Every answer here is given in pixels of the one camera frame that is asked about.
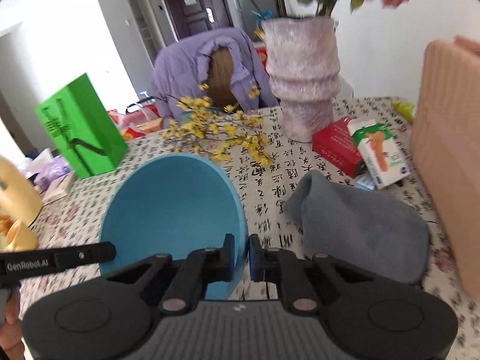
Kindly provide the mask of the person left hand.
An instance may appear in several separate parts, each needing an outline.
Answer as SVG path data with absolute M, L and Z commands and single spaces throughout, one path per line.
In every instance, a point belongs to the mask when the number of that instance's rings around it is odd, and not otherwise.
M 15 289 L 10 293 L 5 308 L 5 323 L 1 326 L 1 348 L 9 359 L 24 360 L 21 328 L 20 291 Z

